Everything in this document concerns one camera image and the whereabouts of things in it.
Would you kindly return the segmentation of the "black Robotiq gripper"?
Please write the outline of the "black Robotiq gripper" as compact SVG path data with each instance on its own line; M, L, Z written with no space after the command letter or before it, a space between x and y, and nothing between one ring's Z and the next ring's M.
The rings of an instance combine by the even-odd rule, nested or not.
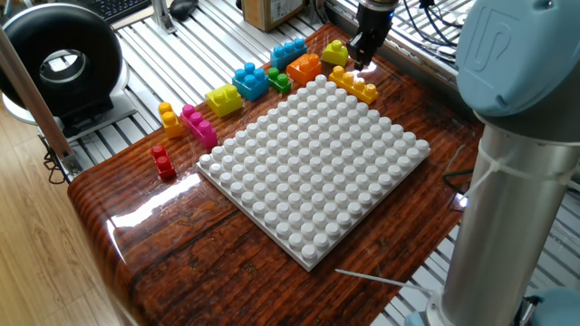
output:
M393 9L376 10L360 5L357 13L359 28L357 34L348 41L347 49L351 58L362 70L372 62L372 57L381 47L392 26Z

